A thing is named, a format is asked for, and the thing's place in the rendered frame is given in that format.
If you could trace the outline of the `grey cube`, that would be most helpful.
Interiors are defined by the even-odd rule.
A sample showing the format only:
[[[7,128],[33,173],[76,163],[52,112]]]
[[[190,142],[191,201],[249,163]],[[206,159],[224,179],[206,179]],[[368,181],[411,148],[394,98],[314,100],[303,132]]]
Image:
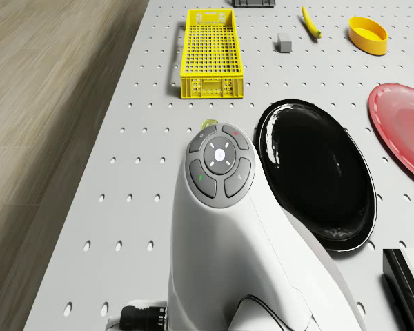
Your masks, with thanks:
[[[277,34],[277,50],[280,53],[291,53],[293,51],[293,44],[290,35],[285,32]]]

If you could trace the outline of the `red plate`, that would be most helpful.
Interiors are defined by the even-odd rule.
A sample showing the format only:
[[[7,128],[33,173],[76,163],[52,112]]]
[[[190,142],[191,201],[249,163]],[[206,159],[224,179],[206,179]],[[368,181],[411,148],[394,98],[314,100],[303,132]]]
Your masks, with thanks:
[[[414,174],[414,88],[384,83],[368,97],[373,124],[390,151]]]

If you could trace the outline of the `banana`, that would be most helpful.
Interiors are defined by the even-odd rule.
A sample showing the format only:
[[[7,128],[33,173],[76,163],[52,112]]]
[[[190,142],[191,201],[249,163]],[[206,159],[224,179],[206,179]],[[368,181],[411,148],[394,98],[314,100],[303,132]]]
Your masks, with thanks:
[[[313,20],[311,19],[311,16],[308,13],[308,10],[306,9],[305,6],[302,7],[302,15],[303,15],[306,27],[308,28],[308,31],[311,33],[311,35],[316,39],[321,39],[322,32],[313,23]]]

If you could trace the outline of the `black plate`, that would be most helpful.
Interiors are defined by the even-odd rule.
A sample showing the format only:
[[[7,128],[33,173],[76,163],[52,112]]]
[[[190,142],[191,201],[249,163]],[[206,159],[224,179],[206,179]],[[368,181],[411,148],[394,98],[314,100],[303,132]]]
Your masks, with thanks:
[[[373,177],[329,113],[300,99],[276,101],[259,119],[255,147],[277,202],[327,250],[353,251],[368,241],[377,218]]]

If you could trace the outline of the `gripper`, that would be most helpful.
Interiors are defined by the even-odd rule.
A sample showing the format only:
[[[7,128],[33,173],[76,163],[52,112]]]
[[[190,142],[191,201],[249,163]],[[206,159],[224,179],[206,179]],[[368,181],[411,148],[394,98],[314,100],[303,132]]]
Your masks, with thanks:
[[[120,314],[109,318],[106,331],[168,331],[167,301],[129,301]]]

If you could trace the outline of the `yellow basket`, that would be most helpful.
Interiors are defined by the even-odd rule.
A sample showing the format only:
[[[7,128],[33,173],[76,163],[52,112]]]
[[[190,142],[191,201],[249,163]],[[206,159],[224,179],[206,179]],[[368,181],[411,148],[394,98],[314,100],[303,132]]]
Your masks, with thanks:
[[[241,99],[244,67],[232,9],[190,9],[181,59],[182,99]]]

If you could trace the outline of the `dark grey basket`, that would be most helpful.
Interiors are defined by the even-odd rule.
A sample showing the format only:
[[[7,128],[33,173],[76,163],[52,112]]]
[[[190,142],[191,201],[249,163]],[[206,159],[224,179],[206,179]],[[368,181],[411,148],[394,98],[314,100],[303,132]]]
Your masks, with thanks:
[[[274,8],[275,0],[232,0],[235,8]]]

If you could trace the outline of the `yellow bowl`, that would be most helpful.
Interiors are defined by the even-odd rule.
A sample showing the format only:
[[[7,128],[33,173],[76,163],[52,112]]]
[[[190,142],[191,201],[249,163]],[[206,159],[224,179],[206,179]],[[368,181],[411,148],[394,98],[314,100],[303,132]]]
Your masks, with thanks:
[[[349,38],[360,50],[377,56],[387,53],[388,33],[379,23],[366,17],[351,17],[348,24]]]

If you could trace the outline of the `black stove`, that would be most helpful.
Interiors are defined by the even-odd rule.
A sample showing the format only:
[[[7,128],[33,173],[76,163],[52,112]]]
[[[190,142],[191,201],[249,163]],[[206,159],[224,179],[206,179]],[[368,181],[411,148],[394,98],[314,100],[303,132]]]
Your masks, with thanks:
[[[384,278],[408,331],[414,331],[414,248],[384,249]]]

